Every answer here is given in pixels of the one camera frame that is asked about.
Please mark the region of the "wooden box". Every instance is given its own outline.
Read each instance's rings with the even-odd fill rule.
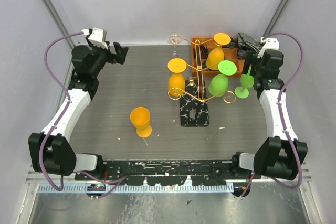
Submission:
[[[192,42],[196,42],[196,40],[199,40],[201,43],[211,39],[210,37],[194,37],[192,38]],[[211,40],[205,44],[203,44],[208,50],[209,52],[211,52],[212,49],[216,48],[217,46],[215,45],[215,41]],[[195,53],[195,49],[196,46],[194,44],[191,44],[192,47],[192,64],[194,68],[197,68],[197,64],[196,64],[196,53]],[[222,48],[223,52],[224,52],[224,57],[225,60],[230,60],[232,61],[236,66],[237,66],[237,72],[230,77],[240,77],[242,75],[242,70],[243,70],[243,66],[244,66],[244,59],[243,60],[239,60],[237,58],[237,52],[238,52],[238,48]],[[206,61],[206,56],[202,55],[202,64]],[[205,70],[203,71],[203,76],[204,77],[214,77],[218,74],[220,74],[221,72],[219,71],[214,71],[214,70]],[[197,76],[197,71],[193,69],[193,77]]]

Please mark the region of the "white wall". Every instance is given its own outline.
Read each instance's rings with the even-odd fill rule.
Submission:
[[[28,137],[51,119],[60,89],[43,62],[47,45],[61,36],[41,0],[0,0],[0,216],[13,223],[31,165]],[[70,47],[60,42],[50,65],[61,79]]]
[[[70,30],[98,26],[122,44],[239,31],[260,37],[280,0],[52,0]]]
[[[336,165],[336,0],[291,0],[274,31],[288,31],[306,53],[302,71],[287,89],[292,125],[308,143],[307,162],[323,223],[335,223]],[[285,54],[281,77],[288,80],[298,65],[294,42],[278,37]]]

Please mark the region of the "black and white marble base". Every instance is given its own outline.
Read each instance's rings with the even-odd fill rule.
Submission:
[[[194,85],[190,85],[189,81],[185,81],[185,91],[197,97],[198,82],[195,81]],[[207,102],[199,102],[190,95],[183,94],[180,98],[180,121],[181,126],[207,127],[209,125]]]

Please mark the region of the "gray table surface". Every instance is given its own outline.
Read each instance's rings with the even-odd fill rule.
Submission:
[[[176,49],[191,63],[191,46]],[[104,67],[97,94],[71,136],[76,153],[100,154],[104,159],[230,159],[236,151],[259,149],[267,137],[266,122],[253,89],[234,104],[222,98],[208,101],[208,127],[180,126],[179,102],[167,96],[172,51],[173,46],[133,46],[124,65]],[[191,69],[183,75],[190,77]],[[239,85],[239,78],[229,79],[229,90]],[[148,146],[130,122],[130,113],[138,106],[151,112]]]

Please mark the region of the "metal floor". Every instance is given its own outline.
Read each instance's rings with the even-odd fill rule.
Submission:
[[[267,137],[266,122],[253,89],[247,99],[234,104],[222,98],[208,101],[208,127],[180,126],[179,102],[167,96],[172,51],[173,46],[133,46],[124,65],[106,64],[97,94],[72,133],[76,153],[100,154],[104,159],[230,159],[236,151],[259,149]],[[177,46],[176,51],[191,63],[191,46]],[[191,69],[183,75],[190,77]],[[239,78],[229,81],[229,90],[240,85]],[[151,112],[148,146],[130,122],[130,113],[138,106]]]
[[[309,223],[309,219],[299,190],[254,182],[243,200],[231,193],[112,194],[99,200],[83,193],[38,193],[29,223]]]

